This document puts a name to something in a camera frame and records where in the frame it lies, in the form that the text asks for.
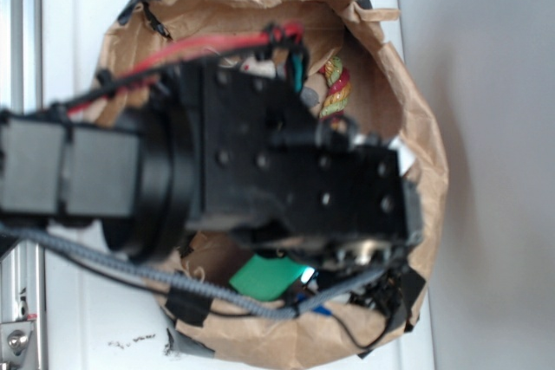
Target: small debris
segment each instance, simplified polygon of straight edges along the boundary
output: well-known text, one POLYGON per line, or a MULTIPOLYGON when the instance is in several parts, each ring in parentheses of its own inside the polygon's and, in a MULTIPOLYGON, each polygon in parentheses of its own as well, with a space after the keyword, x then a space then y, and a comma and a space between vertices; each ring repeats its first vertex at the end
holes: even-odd
POLYGON ((156 334, 150 334, 150 335, 142 335, 140 337, 137 338, 133 338, 133 342, 139 342, 139 341, 143 341, 143 340, 150 340, 151 338, 154 338, 156 336, 156 334))
POLYGON ((123 347, 123 345, 122 345, 119 341, 110 341, 110 342, 108 343, 108 345, 109 345, 110 347, 118 347, 118 348, 121 348, 122 350, 125 349, 125 347, 123 347))

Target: black wire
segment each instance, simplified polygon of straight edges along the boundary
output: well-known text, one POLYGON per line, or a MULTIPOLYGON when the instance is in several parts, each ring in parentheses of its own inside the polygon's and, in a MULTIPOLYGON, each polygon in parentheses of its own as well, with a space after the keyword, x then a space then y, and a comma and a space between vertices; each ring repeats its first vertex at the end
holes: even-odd
MULTIPOLYGON (((236 55, 236 54, 241 54, 244 52, 257 52, 257 51, 261 51, 261 50, 265 50, 268 47, 271 47, 270 44, 268 45, 260 45, 260 46, 256 46, 256 47, 244 47, 244 48, 240 48, 240 49, 232 49, 229 51, 224 51, 223 53, 220 53, 219 56, 214 57, 214 56, 201 56, 199 58, 193 59, 191 61, 179 61, 179 62, 170 62, 168 64, 162 64, 160 66, 157 67, 153 67, 153 68, 148 68, 145 69, 139 73, 136 74, 132 74, 132 75, 128 75, 125 77, 122 77, 120 79, 117 80, 113 80, 109 83, 106 83, 102 86, 100 86, 99 88, 94 88, 92 90, 90 90, 88 93, 85 94, 80 94, 75 98, 72 98, 70 100, 67 101, 61 101, 61 102, 57 102, 56 105, 58 107, 62 107, 62 108, 66 108, 66 109, 71 109, 73 107, 78 107, 82 104, 88 104, 91 103, 95 100, 98 100, 100 98, 103 97, 109 97, 111 94, 114 94, 119 88, 133 88, 133 85, 144 80, 145 78, 147 78, 150 75, 156 75, 156 74, 160 74, 168 69, 171 68, 177 68, 182 62, 206 62, 206 61, 215 61, 218 60, 222 57, 226 57, 226 56, 232 56, 232 55, 236 55)), ((295 44, 293 42, 287 42, 286 40, 284 40, 281 43, 278 43, 276 45, 274 45, 274 47, 278 47, 281 49, 287 49, 290 52, 300 52, 302 53, 304 56, 308 56, 308 49, 301 43, 301 44, 295 44)))
MULTIPOLYGON (((84 262, 81 262, 80 260, 75 259, 72 256, 66 255, 65 253, 61 253, 61 252, 55 251, 55 250, 52 250, 52 251, 54 253, 56 253, 58 256, 62 257, 63 259, 73 263, 74 265, 78 266, 79 268, 85 269, 86 271, 92 273, 93 275, 103 277, 103 278, 108 279, 108 280, 113 281, 113 282, 117 282, 117 283, 119 283, 123 286, 126 286, 128 288, 138 289, 138 290, 142 290, 144 292, 148 292, 152 295, 167 296, 167 292, 164 292, 163 290, 149 288, 148 286, 141 285, 139 283, 130 282, 130 281, 128 281, 126 279, 122 279, 118 276, 111 275, 111 274, 105 272, 104 270, 94 268, 94 267, 92 267, 92 266, 90 266, 90 265, 88 265, 84 262)), ((178 298, 175 301, 187 306, 188 308, 196 309, 200 313, 205 312, 205 310, 203 308, 201 308, 200 306, 198 306, 198 305, 196 305, 192 302, 188 302, 187 299, 178 298)), ((245 313, 245 314, 227 314, 227 313, 215 311, 215 310, 212 310, 212 309, 210 309, 208 312, 212 315, 222 317, 222 318, 248 318, 248 317, 254 316, 253 314, 248 314, 248 313, 245 313)))
POLYGON ((370 342, 370 344, 367 345, 363 345, 360 342, 358 342, 355 338, 355 336, 353 335, 353 333, 351 333, 349 327, 347 326, 347 324, 345 324, 345 322, 339 318, 336 315, 330 315, 334 320, 337 321, 337 323, 339 324, 339 326, 343 329, 343 331, 345 332, 345 334, 350 338, 351 342, 355 345, 355 347, 360 348, 361 350, 371 350, 373 349, 381 340, 383 340, 383 337, 386 336, 386 334, 389 332, 390 330, 390 326, 391 323, 393 321, 393 316, 394 314, 392 314, 389 319, 388 322, 386 323, 385 328, 383 329, 382 333, 378 336, 378 338, 376 338, 375 340, 373 340, 372 342, 370 342))

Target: cable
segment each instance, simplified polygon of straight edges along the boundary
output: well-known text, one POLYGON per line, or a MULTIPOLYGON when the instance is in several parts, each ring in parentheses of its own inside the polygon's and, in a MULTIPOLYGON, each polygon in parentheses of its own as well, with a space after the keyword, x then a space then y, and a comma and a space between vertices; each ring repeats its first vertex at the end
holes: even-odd
POLYGON ((101 266, 118 270, 130 276, 139 276, 153 281, 162 282, 173 288, 184 290, 186 292, 192 292, 195 295, 208 298, 218 298, 222 301, 233 303, 253 315, 258 315, 270 320, 289 320, 297 318, 299 315, 311 311, 337 295, 376 281, 385 271, 383 268, 365 270, 357 276, 346 279, 334 287, 326 289, 306 301, 300 302, 295 307, 282 307, 274 309, 267 308, 260 302, 253 301, 250 298, 239 295, 229 289, 221 288, 212 283, 196 281, 186 276, 170 274, 145 265, 137 265, 122 261, 113 256, 108 256, 98 250, 93 250, 81 244, 71 242, 65 238, 52 236, 42 230, 31 228, 10 229, 5 225, 0 224, 0 234, 4 234, 9 237, 28 239, 44 246, 47 249, 55 250, 69 256, 77 256, 90 262, 97 263, 101 266))
POLYGON ((371 350, 373 349, 381 340, 383 340, 383 337, 386 336, 386 334, 389 332, 389 327, 391 325, 391 322, 393 321, 393 315, 391 315, 388 319, 388 322, 386 323, 385 328, 383 329, 382 333, 378 336, 378 338, 376 338, 375 340, 373 340, 372 342, 370 342, 370 344, 367 345, 363 345, 361 343, 359 343, 355 336, 353 335, 353 333, 351 333, 349 327, 347 327, 347 324, 345 324, 345 322, 340 319, 338 316, 336 315, 330 315, 331 318, 333 318, 334 320, 337 321, 337 323, 339 324, 339 326, 343 329, 343 331, 345 332, 345 334, 350 338, 351 342, 355 345, 356 348, 360 348, 361 350, 371 350))
MULTIPOLYGON (((141 290, 141 291, 144 291, 144 292, 148 292, 149 294, 152 294, 152 295, 159 295, 159 296, 165 296, 165 297, 168 295, 168 293, 164 292, 163 290, 159 290, 159 289, 155 289, 155 288, 149 288, 148 286, 141 285, 139 283, 130 282, 130 281, 128 281, 126 279, 122 279, 118 276, 111 275, 111 274, 105 272, 104 270, 93 268, 92 266, 86 264, 85 262, 81 262, 80 260, 77 260, 77 259, 73 258, 72 256, 68 256, 68 255, 65 255, 63 253, 60 253, 60 252, 54 251, 54 250, 51 250, 51 251, 53 253, 56 253, 58 256, 60 256, 64 260, 66 260, 70 263, 73 263, 75 266, 77 266, 81 269, 84 269, 87 272, 92 273, 93 275, 97 275, 97 276, 102 277, 104 279, 108 279, 109 281, 117 282, 117 283, 119 283, 123 286, 126 286, 128 288, 138 289, 138 290, 141 290)), ((185 298, 179 298, 179 299, 176 299, 175 301, 178 302, 178 303, 182 303, 183 305, 186 305, 189 308, 196 309, 197 311, 199 311, 201 313, 205 312, 205 310, 203 308, 199 307, 198 305, 196 305, 192 302, 188 302, 187 299, 185 299, 185 298)), ((246 317, 252 316, 252 314, 227 314, 227 313, 224 313, 224 312, 215 311, 213 309, 210 309, 208 311, 208 313, 212 314, 212 315, 222 317, 222 318, 246 318, 246 317)))
POLYGON ((256 50, 262 47, 273 46, 273 42, 286 44, 286 40, 292 38, 292 44, 287 47, 288 49, 293 48, 293 46, 300 47, 304 28, 300 23, 286 23, 282 28, 272 27, 266 31, 243 35, 243 36, 229 36, 229 35, 210 35, 210 36, 194 36, 180 41, 169 44, 162 50, 150 55, 145 60, 136 64, 129 71, 125 72, 118 80, 110 83, 109 86, 103 86, 103 88, 98 88, 91 91, 88 94, 80 95, 66 103, 61 103, 65 106, 68 111, 68 115, 81 112, 86 109, 90 103, 94 100, 104 98, 117 94, 125 94, 132 91, 136 91, 138 88, 148 87, 153 81, 145 81, 149 75, 154 75, 158 71, 169 68, 170 66, 156 66, 162 61, 169 58, 172 55, 176 55, 186 49, 192 49, 197 47, 204 47, 202 51, 196 54, 190 54, 186 61, 191 61, 203 56, 207 56, 210 53, 210 49, 217 49, 219 55, 226 56, 230 53, 241 52, 243 50, 256 50), (106 87, 110 88, 108 92, 105 92, 106 87))

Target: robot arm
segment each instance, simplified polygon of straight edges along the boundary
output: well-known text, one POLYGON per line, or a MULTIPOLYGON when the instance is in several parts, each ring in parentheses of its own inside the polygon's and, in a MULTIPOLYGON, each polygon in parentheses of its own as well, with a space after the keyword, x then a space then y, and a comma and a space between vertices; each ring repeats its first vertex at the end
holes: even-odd
MULTIPOLYGON (((298 43, 270 39, 247 49, 288 49, 305 65, 298 43)), ((2 114, 3 222, 100 219, 108 247, 136 263, 163 259, 192 230, 228 230, 252 250, 345 275, 404 261, 421 241, 418 195, 396 152, 360 141, 352 120, 343 130, 316 120, 289 79, 200 57, 108 80, 92 95, 137 83, 150 85, 149 101, 111 128, 74 123, 67 106, 2 114)))

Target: gray braided cable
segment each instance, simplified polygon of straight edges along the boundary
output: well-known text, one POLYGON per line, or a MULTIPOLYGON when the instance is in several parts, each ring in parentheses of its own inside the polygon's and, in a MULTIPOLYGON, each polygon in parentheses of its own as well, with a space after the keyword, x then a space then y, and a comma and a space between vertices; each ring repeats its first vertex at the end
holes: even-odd
POLYGON ((31 228, 11 229, 0 223, 0 235, 27 239, 40 244, 46 249, 61 252, 69 256, 76 256, 130 276, 138 276, 152 281, 162 282, 173 288, 191 292, 196 295, 227 301, 253 315, 276 321, 296 318, 300 314, 311 311, 337 295, 376 281, 384 272, 384 269, 381 268, 368 269, 360 275, 346 279, 332 288, 326 289, 306 301, 300 302, 296 308, 283 307, 273 309, 267 308, 261 303, 253 301, 251 298, 237 294, 232 290, 221 288, 212 283, 201 282, 180 274, 171 274, 156 270, 149 266, 123 261, 98 250, 83 246, 82 244, 69 241, 63 237, 52 236, 43 230, 31 228))

